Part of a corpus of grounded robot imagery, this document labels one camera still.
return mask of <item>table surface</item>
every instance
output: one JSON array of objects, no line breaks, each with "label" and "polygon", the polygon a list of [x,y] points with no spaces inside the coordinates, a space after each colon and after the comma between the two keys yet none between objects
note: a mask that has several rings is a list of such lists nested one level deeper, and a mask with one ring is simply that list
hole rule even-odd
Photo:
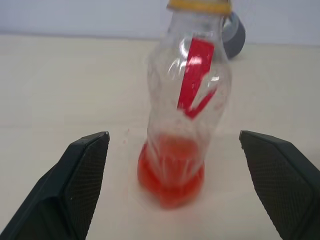
[{"label": "table surface", "polygon": [[320,48],[246,45],[230,64],[229,104],[202,193],[163,210],[137,183],[150,111],[146,57],[156,41],[0,36],[0,230],[69,143],[109,131],[89,240],[277,240],[257,197],[240,130],[295,144],[320,168]]}]

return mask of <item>bottle neck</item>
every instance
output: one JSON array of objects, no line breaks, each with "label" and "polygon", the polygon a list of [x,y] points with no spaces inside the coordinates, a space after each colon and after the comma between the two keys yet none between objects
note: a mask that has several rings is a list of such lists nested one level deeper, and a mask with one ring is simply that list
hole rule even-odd
[{"label": "bottle neck", "polygon": [[223,15],[175,11],[172,15],[169,34],[191,34],[222,39]]}]

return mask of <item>bottle bottom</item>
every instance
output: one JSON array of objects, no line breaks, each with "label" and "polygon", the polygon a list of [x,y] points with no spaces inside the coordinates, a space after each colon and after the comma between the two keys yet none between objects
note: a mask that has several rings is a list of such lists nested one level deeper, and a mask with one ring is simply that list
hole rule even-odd
[{"label": "bottle bottom", "polygon": [[147,157],[145,143],[138,160],[137,176],[140,184],[156,196],[165,208],[175,208],[193,200],[200,192],[205,179],[205,165],[186,183],[180,186],[163,184],[153,173]]}]

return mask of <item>red liquid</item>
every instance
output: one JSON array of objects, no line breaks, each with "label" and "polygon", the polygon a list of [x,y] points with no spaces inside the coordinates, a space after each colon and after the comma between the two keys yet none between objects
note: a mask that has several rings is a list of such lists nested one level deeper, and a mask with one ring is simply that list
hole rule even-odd
[{"label": "red liquid", "polygon": [[161,135],[157,141],[157,168],[151,166],[148,147],[145,143],[139,156],[137,174],[140,184],[154,194],[164,207],[176,207],[195,198],[205,176],[204,164],[192,175],[192,170],[199,164],[198,145],[191,139]]}]

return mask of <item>yellow bottle cap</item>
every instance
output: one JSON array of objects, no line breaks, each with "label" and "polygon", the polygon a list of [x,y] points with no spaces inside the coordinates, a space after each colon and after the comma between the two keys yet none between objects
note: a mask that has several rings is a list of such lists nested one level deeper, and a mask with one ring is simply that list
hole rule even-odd
[{"label": "yellow bottle cap", "polygon": [[230,0],[169,0],[167,7],[207,14],[229,15],[232,12]]}]

